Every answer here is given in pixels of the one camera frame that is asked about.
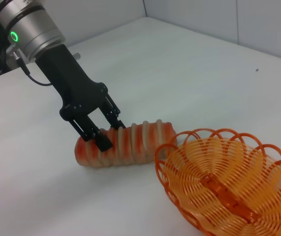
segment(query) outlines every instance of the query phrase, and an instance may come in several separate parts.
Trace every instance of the white wall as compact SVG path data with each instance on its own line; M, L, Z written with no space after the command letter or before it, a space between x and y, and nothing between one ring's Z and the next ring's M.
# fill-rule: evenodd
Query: white wall
M149 17L237 43L236 0L145 0Z
M281 58L281 0L145 0L149 17Z
M240 45L281 57L281 0L238 0Z
M47 0L45 8L67 46L145 17L142 0Z

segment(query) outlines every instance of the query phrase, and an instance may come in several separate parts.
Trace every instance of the white tabletop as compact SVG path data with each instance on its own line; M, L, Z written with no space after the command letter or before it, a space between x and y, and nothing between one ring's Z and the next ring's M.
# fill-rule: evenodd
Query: white tabletop
M281 148L279 58L150 18L70 50L107 85L125 125L161 118L177 132L228 127ZM153 164L80 167L78 134L61 106L53 87L19 69L0 76L0 236L201 235L168 200ZM109 127L100 112L90 117Z

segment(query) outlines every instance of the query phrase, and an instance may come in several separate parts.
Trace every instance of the orange basket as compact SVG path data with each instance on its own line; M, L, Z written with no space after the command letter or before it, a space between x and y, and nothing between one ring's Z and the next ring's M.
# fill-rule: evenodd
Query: orange basket
M200 131L209 131L202 139ZM228 132L232 138L224 138ZM176 138L187 135L179 147ZM244 137L257 143L245 144ZM206 236L281 236L281 160L275 145L231 129L197 129L176 135L155 154L156 173L174 205ZM160 152L167 155L161 160Z

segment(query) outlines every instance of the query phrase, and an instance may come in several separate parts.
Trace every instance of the metal cylinder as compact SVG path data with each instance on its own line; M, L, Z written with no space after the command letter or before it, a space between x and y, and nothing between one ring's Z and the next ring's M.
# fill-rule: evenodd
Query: metal cylinder
M15 44L25 56L32 60L42 50L65 41L61 31L37 0L28 4L0 0L0 24L8 34L8 40Z

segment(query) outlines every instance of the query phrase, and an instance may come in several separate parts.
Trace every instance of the plastic basket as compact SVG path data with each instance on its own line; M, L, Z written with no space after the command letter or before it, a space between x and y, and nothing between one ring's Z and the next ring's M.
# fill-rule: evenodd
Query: plastic basket
M211 135L201 139L200 131ZM225 138L225 132L233 137ZM180 135L187 137L177 147ZM244 137L258 146L248 146ZM157 149L156 173L169 199L204 235L281 236L281 160L268 156L268 148L281 156L278 147L263 145L251 134L186 131ZM165 161L159 159L161 151Z

